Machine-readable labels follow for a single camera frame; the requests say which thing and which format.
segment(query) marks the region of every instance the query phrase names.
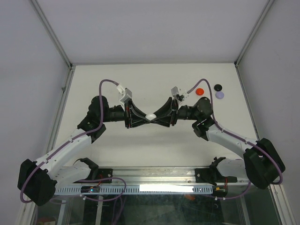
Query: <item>red disc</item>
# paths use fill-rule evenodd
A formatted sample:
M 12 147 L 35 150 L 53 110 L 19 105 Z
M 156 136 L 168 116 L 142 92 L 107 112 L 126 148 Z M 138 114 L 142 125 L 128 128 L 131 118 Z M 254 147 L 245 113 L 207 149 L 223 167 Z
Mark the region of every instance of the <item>red disc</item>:
M 203 95 L 203 94 L 204 94 L 204 90 L 203 90 L 202 88 L 198 88 L 198 89 L 196 90 L 196 94 L 197 94 L 197 95 Z

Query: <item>white table surface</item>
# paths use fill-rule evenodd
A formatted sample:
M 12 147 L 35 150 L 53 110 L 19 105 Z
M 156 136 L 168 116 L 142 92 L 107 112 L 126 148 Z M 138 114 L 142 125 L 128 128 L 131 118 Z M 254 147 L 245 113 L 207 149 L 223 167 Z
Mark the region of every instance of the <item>white table surface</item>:
M 67 138 L 85 117 L 91 99 L 98 95 L 102 79 L 122 83 L 132 91 L 133 102 L 139 109 L 153 113 L 171 96 L 171 88 L 189 90 L 201 78 L 208 79 L 212 89 L 217 83 L 223 86 L 225 97 L 220 100 L 214 96 L 218 122 L 236 133 L 255 138 L 233 64 L 97 65 L 76 67 L 56 144 Z M 201 83 L 199 87 L 205 90 L 204 96 L 209 97 L 206 84 Z M 119 104 L 113 84 L 104 83 L 102 95 L 107 97 L 110 107 Z M 192 92 L 185 105 L 194 105 L 198 99 Z M 126 129 L 124 122 L 106 123 L 103 135 L 71 158 L 67 165 L 84 157 L 99 166 L 206 166 L 216 156 L 239 158 L 218 144 L 198 138 L 192 123 L 179 120 L 170 128 L 147 124 L 131 129 Z

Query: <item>glass panel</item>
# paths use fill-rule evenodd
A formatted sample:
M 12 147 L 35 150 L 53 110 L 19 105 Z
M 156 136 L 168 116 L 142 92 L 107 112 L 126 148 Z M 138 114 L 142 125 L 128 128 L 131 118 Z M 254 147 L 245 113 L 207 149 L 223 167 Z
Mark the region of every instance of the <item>glass panel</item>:
M 229 186 L 241 192 L 245 186 Z M 115 195 L 90 195 L 110 199 Z M 38 225 L 278 225 L 270 192 L 253 188 L 243 198 L 217 200 L 203 195 L 123 195 L 109 202 L 59 196 L 65 204 L 38 208 Z

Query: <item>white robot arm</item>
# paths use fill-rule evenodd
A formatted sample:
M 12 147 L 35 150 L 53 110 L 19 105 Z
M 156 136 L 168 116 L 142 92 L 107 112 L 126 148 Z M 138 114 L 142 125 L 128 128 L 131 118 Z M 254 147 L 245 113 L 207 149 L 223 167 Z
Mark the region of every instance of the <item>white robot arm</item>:
M 103 134 L 106 130 L 104 124 L 99 130 L 92 132 L 100 125 L 100 117 L 103 117 L 103 122 L 124 121 L 126 128 L 149 123 L 170 127 L 174 126 L 177 120 L 195 120 L 192 127 L 198 137 L 218 143 L 243 159 L 215 158 L 209 169 L 201 174 L 204 181 L 214 185 L 221 178 L 234 176 L 248 178 L 255 186 L 264 189 L 285 170 L 283 162 L 269 140 L 248 139 L 219 125 L 206 97 L 199 99 L 194 106 L 183 106 L 182 100 L 186 96 L 180 96 L 173 91 L 173 98 L 170 97 L 164 106 L 151 115 L 146 115 L 134 105 L 132 94 L 128 89 L 119 88 L 119 92 L 122 104 L 109 108 L 106 98 L 101 96 L 103 114 L 100 114 L 100 98 L 94 97 L 87 116 L 77 126 L 77 130 L 67 138 L 64 146 L 58 146 L 34 162 L 27 159 L 22 163 L 18 188 L 22 190 L 25 181 L 29 179 L 23 188 L 24 193 L 37 205 L 48 202 L 55 190 L 67 184 L 96 178 L 98 165 L 88 158 L 76 161 L 71 167 L 63 168 L 63 165 Z M 29 177 L 33 170 L 36 170 L 34 176 Z

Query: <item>white ball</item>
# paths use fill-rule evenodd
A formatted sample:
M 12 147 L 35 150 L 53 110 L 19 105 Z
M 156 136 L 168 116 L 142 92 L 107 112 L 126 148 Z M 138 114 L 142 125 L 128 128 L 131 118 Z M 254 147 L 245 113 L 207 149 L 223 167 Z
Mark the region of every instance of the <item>white ball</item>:
M 148 113 L 145 117 L 146 119 L 153 120 L 156 118 L 156 115 L 153 113 Z

